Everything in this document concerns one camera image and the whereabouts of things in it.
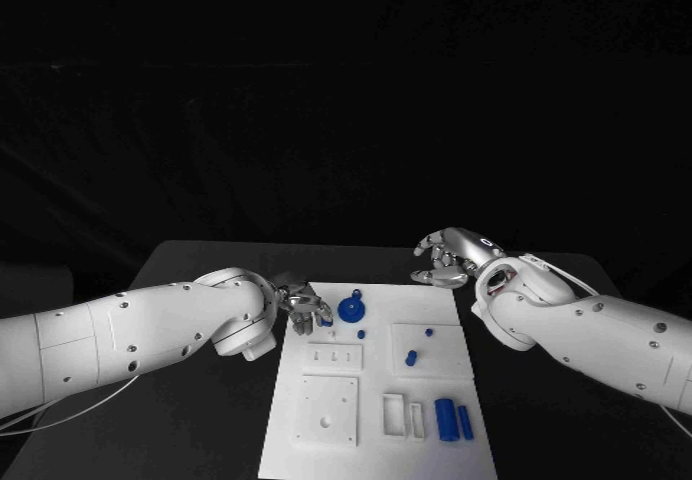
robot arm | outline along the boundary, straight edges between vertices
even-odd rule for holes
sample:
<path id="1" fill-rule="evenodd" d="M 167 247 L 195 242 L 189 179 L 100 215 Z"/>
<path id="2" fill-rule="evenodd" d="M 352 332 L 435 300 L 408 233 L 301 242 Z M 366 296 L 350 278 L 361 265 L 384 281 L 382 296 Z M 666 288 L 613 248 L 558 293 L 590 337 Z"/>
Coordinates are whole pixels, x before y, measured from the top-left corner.
<path id="1" fill-rule="evenodd" d="M 474 276 L 472 311 L 505 345 L 528 350 L 538 343 L 568 368 L 692 415 L 692 323 L 607 295 L 577 298 L 542 260 L 508 257 L 467 233 L 448 228 L 428 235 L 414 254 L 433 247 L 437 268 L 414 272 L 414 280 L 459 288 Z"/>
<path id="2" fill-rule="evenodd" d="M 208 340 L 219 355 L 255 360 L 275 346 L 280 307 L 291 319 L 317 312 L 330 320 L 322 299 L 299 293 L 306 286 L 277 288 L 228 268 L 2 320 L 0 418 L 180 362 Z"/>

table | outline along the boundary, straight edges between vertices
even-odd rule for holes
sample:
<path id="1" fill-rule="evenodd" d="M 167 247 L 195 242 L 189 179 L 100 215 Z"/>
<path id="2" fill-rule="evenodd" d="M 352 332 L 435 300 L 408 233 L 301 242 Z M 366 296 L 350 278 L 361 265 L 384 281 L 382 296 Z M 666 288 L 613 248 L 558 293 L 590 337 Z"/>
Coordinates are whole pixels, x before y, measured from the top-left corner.
<path id="1" fill-rule="evenodd" d="M 590 257 L 534 253 L 617 296 Z M 190 281 L 231 266 L 265 276 L 299 270 L 316 282 L 411 284 L 410 272 L 427 265 L 412 248 L 169 241 L 131 288 Z M 539 347 L 528 352 L 505 347 L 469 310 L 473 289 L 456 290 L 454 297 L 500 480 L 689 478 L 692 442 L 659 407 L 568 370 Z M 280 321 L 277 337 L 284 328 Z M 4 478 L 255 479 L 283 338 L 277 341 L 275 351 L 255 362 L 242 355 L 219 357 L 205 345 L 186 361 L 146 374 L 92 412 L 32 434 Z M 91 406 L 123 384 L 68 397 L 40 423 Z"/>

black curtain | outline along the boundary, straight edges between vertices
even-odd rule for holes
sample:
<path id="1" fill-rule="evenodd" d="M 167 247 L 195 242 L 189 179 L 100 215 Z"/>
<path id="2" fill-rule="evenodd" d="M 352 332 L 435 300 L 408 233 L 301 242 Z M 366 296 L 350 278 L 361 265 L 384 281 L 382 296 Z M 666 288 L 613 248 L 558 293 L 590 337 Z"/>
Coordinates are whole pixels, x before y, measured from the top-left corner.
<path id="1" fill-rule="evenodd" d="M 3 18 L 4 257 L 65 263 L 79 301 L 167 239 L 456 225 L 691 315 L 685 4 L 228 8 Z"/>

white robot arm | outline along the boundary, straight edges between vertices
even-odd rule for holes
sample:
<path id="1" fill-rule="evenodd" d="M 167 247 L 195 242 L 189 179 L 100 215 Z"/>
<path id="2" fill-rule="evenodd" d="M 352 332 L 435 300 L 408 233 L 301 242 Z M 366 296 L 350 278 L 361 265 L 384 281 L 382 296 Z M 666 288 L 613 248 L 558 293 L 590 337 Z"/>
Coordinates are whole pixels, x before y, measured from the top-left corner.
<path id="1" fill-rule="evenodd" d="M 314 294 L 307 283 L 277 288 L 228 268 L 0 320 L 0 418 L 177 363 L 206 340 L 219 355 L 255 360 L 275 346 L 278 308 L 294 325 L 332 321 L 322 299 L 300 292 Z"/>
<path id="2" fill-rule="evenodd" d="M 534 255 L 508 257 L 461 228 L 428 235 L 414 254 L 433 248 L 433 271 L 414 280 L 443 288 L 476 278 L 472 311 L 515 350 L 538 343 L 568 368 L 621 392 L 692 415 L 692 323 L 660 310 L 598 295 L 578 298 Z"/>

blue object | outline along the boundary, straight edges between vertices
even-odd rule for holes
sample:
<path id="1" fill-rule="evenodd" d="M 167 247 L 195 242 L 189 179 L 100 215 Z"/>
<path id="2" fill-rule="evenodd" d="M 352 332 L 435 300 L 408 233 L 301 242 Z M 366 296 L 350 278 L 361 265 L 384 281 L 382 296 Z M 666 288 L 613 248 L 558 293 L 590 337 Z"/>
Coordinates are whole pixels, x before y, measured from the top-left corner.
<path id="1" fill-rule="evenodd" d="M 362 293 L 361 290 L 353 290 L 353 294 L 349 298 L 345 298 L 339 303 L 339 316 L 342 320 L 348 323 L 356 323 L 365 316 L 365 305 L 361 301 Z"/>
<path id="2" fill-rule="evenodd" d="M 435 413 L 440 440 L 456 442 L 459 440 L 457 414 L 454 412 L 454 402 L 448 398 L 435 400 Z"/>
<path id="3" fill-rule="evenodd" d="M 472 432 L 472 422 L 469 421 L 469 412 L 466 411 L 466 407 L 459 407 L 459 419 L 461 420 L 461 430 L 464 431 L 464 438 L 467 440 L 473 440 L 473 432 Z"/>
<path id="4" fill-rule="evenodd" d="M 408 357 L 407 357 L 407 365 L 410 367 L 414 366 L 417 357 L 418 357 L 418 353 L 415 352 L 415 350 L 411 350 L 408 352 Z"/>

